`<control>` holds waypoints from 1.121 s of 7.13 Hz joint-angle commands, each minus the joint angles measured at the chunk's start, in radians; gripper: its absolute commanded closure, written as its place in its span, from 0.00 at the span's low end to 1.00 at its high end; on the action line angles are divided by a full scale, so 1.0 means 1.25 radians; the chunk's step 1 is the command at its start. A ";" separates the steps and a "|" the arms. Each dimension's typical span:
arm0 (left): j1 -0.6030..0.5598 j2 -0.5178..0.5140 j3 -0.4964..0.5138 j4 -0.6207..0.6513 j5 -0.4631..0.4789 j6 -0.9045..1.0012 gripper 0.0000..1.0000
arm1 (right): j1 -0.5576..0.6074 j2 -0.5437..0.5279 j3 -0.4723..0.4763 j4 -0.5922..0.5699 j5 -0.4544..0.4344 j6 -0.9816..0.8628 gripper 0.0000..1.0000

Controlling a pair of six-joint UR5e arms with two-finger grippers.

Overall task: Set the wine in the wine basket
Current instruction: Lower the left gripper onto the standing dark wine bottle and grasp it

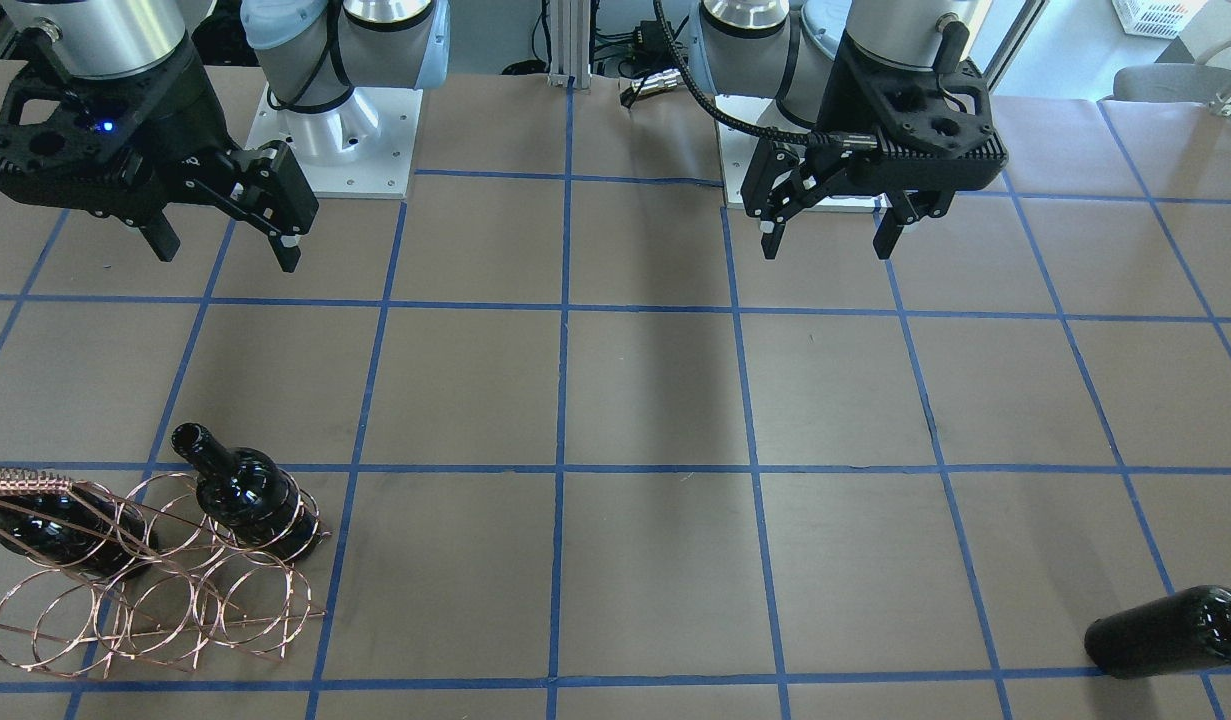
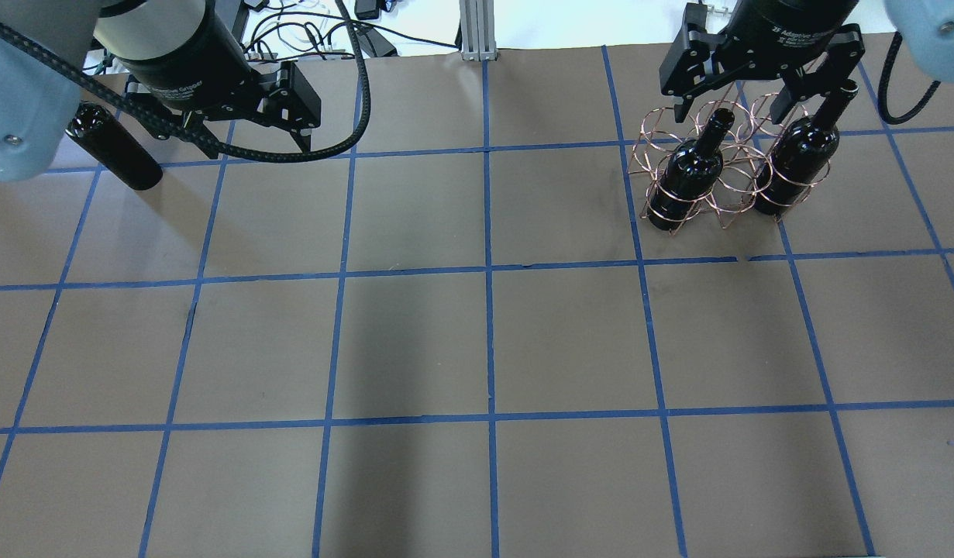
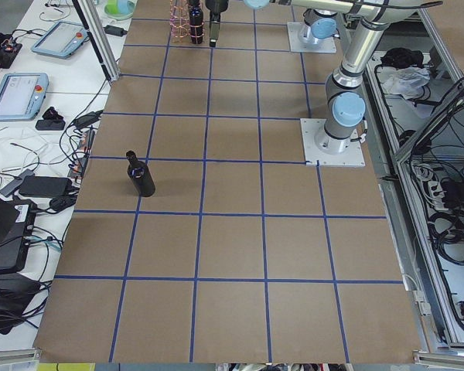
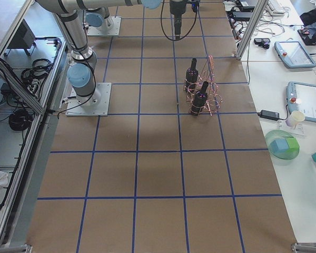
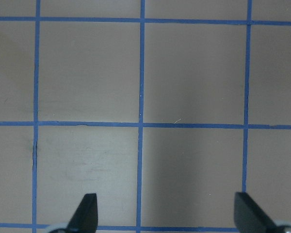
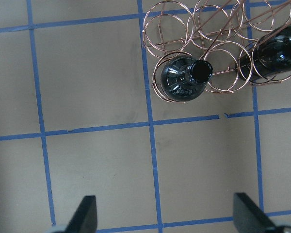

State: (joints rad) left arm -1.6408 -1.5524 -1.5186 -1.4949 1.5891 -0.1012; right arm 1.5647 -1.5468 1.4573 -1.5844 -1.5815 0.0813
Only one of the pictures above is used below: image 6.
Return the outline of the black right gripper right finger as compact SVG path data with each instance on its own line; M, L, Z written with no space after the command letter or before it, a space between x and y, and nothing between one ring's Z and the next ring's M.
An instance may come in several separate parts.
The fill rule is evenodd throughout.
M233 224L239 233L276 233L276 225L246 193L233 196Z

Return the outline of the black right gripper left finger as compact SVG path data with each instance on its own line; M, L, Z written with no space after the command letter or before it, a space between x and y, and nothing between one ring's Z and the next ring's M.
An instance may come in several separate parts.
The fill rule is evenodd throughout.
M97 231L97 203L95 195L84 196L68 223L66 233L95 233Z

